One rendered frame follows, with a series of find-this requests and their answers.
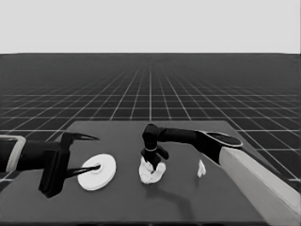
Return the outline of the large thick white disc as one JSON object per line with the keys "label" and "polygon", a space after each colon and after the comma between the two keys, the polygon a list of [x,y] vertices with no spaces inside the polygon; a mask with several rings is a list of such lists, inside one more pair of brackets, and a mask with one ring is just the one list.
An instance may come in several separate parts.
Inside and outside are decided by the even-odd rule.
{"label": "large thick white disc", "polygon": [[94,191],[105,187],[115,176],[117,163],[111,154],[96,154],[89,158],[84,164],[84,168],[94,167],[77,176],[79,185],[88,191]]}

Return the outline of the white round carrier with pins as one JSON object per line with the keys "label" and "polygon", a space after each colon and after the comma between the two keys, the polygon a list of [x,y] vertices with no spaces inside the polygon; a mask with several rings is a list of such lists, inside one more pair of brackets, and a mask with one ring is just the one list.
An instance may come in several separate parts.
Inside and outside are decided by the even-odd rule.
{"label": "white round carrier with pins", "polygon": [[[143,172],[148,172],[148,171],[146,169],[144,169],[143,167],[140,167],[140,165],[139,165],[138,173],[140,174],[140,173],[143,173]],[[157,175],[157,174],[154,173],[151,176],[151,184],[159,182],[162,179],[163,175],[164,175],[164,173],[162,175]]]}

